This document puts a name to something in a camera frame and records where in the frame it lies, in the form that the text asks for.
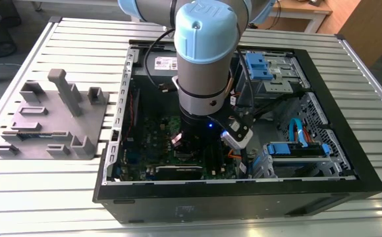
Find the black cable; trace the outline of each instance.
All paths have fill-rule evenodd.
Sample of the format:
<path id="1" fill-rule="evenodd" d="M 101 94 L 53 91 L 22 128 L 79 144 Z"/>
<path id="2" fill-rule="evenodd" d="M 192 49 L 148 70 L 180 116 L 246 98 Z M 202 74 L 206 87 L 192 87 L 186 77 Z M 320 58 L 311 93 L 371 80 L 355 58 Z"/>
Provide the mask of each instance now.
<path id="1" fill-rule="evenodd" d="M 272 26 L 268 28 L 268 30 L 270 30 L 272 28 L 274 28 L 280 22 L 280 19 L 281 19 L 281 15 L 282 15 L 282 4 L 281 4 L 281 1 L 278 0 L 278 12 L 277 12 L 277 16 L 276 16 L 276 19 L 272 23 Z"/>
<path id="2" fill-rule="evenodd" d="M 256 101 L 254 101 L 254 90 L 253 90 L 253 85 L 252 85 L 250 72 L 249 72 L 249 68 L 246 66 L 246 62 L 245 62 L 245 59 L 244 59 L 242 51 L 241 51 L 238 46 L 237 46 L 237 51 L 238 51 L 238 57 L 240 57 L 240 61 L 241 61 L 242 69 L 244 69 L 245 78 L 248 80 L 249 87 L 250 87 L 250 93 L 252 93 L 252 114 L 254 114 L 254 112 L 256 112 Z"/>
<path id="3" fill-rule="evenodd" d="M 290 98 L 301 97 L 305 95 L 307 92 L 312 90 L 302 90 L 293 94 L 285 94 L 281 95 L 277 99 L 274 99 L 273 102 L 270 102 L 268 105 L 265 105 L 261 109 L 258 109 L 254 113 L 254 119 L 260 119 L 266 113 L 269 113 L 274 107 L 284 101 L 289 100 Z"/>
<path id="4" fill-rule="evenodd" d="M 161 37 L 156 40 L 156 42 L 152 44 L 149 50 L 148 50 L 148 53 L 145 55 L 145 71 L 146 71 L 146 74 L 149 76 L 149 80 L 152 82 L 152 84 L 160 89 L 160 86 L 157 85 L 157 83 L 154 82 L 154 79 L 152 77 L 152 74 L 150 74 L 150 71 L 149 71 L 149 65 L 148 65 L 148 60 L 149 60 L 149 55 L 150 55 L 150 52 L 153 51 L 153 48 L 154 46 L 160 43 L 160 41 L 170 34 L 176 31 L 176 29 L 170 29 L 168 32 L 165 32 Z"/>
<path id="5" fill-rule="evenodd" d="M 246 152 L 246 149 L 241 150 L 241 162 L 245 165 L 245 172 L 242 171 L 242 169 L 240 169 L 240 178 L 241 179 L 246 179 L 249 177 L 249 154 Z"/>

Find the light blue robot joint cap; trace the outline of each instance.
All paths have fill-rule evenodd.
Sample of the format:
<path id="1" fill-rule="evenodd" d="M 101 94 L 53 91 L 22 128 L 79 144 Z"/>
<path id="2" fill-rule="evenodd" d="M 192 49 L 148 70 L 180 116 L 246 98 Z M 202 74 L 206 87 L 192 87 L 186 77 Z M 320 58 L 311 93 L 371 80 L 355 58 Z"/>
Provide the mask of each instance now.
<path id="1" fill-rule="evenodd" d="M 126 14 L 138 17 L 141 20 L 145 21 L 138 8 L 137 0 L 118 0 L 118 4 Z"/>
<path id="2" fill-rule="evenodd" d="M 210 64 L 236 50 L 238 17 L 233 8 L 217 0 L 197 0 L 177 13 L 176 47 L 192 63 Z"/>

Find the blue connector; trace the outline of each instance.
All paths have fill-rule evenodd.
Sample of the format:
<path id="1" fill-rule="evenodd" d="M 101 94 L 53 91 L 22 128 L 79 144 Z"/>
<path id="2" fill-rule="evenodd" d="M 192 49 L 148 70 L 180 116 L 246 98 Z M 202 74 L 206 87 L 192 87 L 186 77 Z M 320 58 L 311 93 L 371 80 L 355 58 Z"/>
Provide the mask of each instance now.
<path id="1" fill-rule="evenodd" d="M 272 155 L 290 155 L 289 144 L 285 143 L 268 145 L 268 150 Z"/>
<path id="2" fill-rule="evenodd" d="M 261 53 L 248 53 L 246 63 L 252 74 L 252 80 L 273 80 L 274 76 L 269 72 L 266 59 Z"/>
<path id="3" fill-rule="evenodd" d="M 327 143 L 324 143 L 323 147 L 324 147 L 327 155 L 331 155 L 332 154 L 331 146 Z"/>

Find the sticker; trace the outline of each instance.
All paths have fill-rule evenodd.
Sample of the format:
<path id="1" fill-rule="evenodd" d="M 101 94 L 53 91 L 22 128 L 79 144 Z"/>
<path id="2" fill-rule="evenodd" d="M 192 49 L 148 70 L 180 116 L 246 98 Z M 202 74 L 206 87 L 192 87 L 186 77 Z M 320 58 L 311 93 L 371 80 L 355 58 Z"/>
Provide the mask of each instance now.
<path id="1" fill-rule="evenodd" d="M 232 105 L 237 105 L 237 97 L 232 96 Z"/>
<path id="2" fill-rule="evenodd" d="M 240 164 L 240 169 L 246 174 L 246 166 L 245 166 L 245 164 L 242 162 Z"/>
<path id="3" fill-rule="evenodd" d="M 178 60 L 176 57 L 157 57 L 154 62 L 156 70 L 178 70 Z"/>
<path id="4" fill-rule="evenodd" d="M 237 132 L 240 127 L 241 127 L 240 123 L 237 121 L 234 121 L 233 124 L 232 124 L 232 129 Z"/>
<path id="5" fill-rule="evenodd" d="M 272 73 L 281 73 L 281 69 L 280 68 L 270 68 L 270 72 Z"/>

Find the metal table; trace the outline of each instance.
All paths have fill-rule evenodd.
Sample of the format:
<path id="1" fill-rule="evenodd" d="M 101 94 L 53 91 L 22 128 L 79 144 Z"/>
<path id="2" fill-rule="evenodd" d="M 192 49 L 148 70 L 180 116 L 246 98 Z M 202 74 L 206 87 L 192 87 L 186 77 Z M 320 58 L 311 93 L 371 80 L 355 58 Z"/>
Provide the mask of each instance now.
<path id="1" fill-rule="evenodd" d="M 49 23 L 0 100 L 0 132 L 18 109 L 27 80 L 63 68 L 79 90 L 101 86 L 118 99 L 129 40 L 156 40 L 148 23 L 63 18 Z M 349 44 L 332 35 L 248 30 L 242 45 L 307 49 L 382 179 L 382 87 Z M 101 140 L 110 139 L 116 105 L 108 106 Z M 105 143 L 99 144 L 97 156 Z M 301 218 L 122 225 L 93 203 L 99 158 L 90 161 L 0 160 L 0 234 L 43 236 L 382 236 L 382 194 Z"/>

